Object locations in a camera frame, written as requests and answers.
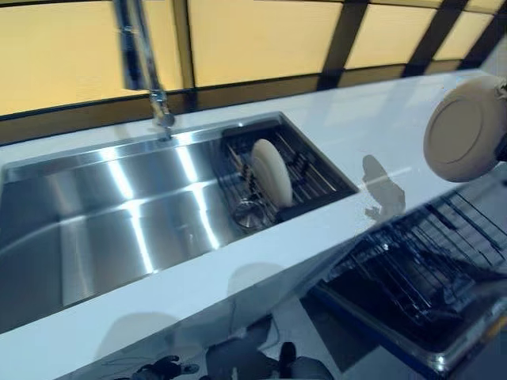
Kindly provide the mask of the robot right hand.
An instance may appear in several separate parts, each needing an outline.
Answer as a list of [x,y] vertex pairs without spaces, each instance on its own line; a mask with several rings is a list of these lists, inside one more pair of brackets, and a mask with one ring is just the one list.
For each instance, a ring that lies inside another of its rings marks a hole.
[[[506,94],[506,80],[504,80],[503,82],[501,82],[501,84],[497,87],[497,97],[500,99],[500,100],[503,100],[503,101],[506,101],[506,97],[507,97],[507,94]],[[495,154],[496,154],[496,159],[499,161],[499,162],[505,162],[506,161],[506,156],[507,156],[507,136],[504,135],[500,142],[498,143],[497,145],[497,148],[495,150]]]

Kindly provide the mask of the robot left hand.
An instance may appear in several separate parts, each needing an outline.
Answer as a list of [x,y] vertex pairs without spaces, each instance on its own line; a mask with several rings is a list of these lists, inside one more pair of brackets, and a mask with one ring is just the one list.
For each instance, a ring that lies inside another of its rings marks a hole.
[[176,355],[162,357],[154,363],[146,364],[139,368],[131,379],[174,379],[181,375],[195,374],[200,370],[198,364],[180,363]]

